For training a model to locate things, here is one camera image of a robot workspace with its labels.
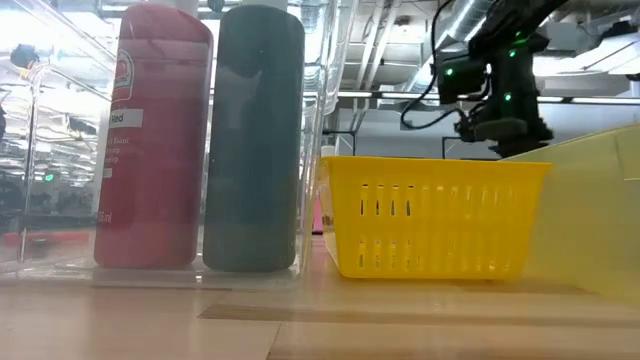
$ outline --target yellow panel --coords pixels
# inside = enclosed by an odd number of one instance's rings
[[[327,247],[347,277],[517,277],[548,169],[548,164],[325,158],[321,198]]]
[[[640,302],[640,126],[511,159],[550,162],[527,272]]]

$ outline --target plastic basket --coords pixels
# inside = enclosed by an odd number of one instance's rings
[[[508,279],[522,272],[550,164],[331,157],[324,237],[352,278]]]

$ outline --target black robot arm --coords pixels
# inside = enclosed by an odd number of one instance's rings
[[[533,56],[546,49],[549,40],[535,31],[565,2],[498,0],[469,42],[468,53],[437,64],[442,103],[480,91],[485,82],[490,87],[487,100],[455,125],[463,141],[495,141],[491,149],[510,157],[544,147],[553,139],[553,132],[539,116],[533,74]]]

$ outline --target wooden table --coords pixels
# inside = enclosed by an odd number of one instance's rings
[[[287,293],[0,287],[0,359],[640,359],[640,308],[526,280],[346,280],[316,241]]]

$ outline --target red object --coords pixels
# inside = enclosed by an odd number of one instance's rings
[[[174,267],[196,254],[213,36],[177,9],[122,18],[95,260]]]
[[[87,245],[89,236],[87,231],[28,232],[26,240],[47,240],[56,245]],[[22,234],[19,233],[6,233],[2,238],[7,247],[16,247],[22,242]]]

